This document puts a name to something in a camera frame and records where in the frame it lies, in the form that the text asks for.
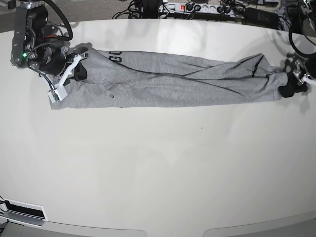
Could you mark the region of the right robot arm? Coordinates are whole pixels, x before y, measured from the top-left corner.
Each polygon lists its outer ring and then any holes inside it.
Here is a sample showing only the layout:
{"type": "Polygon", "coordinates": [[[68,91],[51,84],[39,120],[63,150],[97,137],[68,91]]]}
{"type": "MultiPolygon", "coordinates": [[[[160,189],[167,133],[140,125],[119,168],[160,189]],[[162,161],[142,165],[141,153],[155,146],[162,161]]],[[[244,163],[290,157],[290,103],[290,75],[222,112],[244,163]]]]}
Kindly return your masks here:
{"type": "Polygon", "coordinates": [[[79,62],[66,79],[81,81],[87,78],[81,62],[88,54],[68,51],[67,43],[73,39],[72,27],[53,1],[10,0],[7,8],[15,10],[12,65],[36,72],[48,86],[54,87],[51,79],[60,81],[78,57],[79,62]]]}

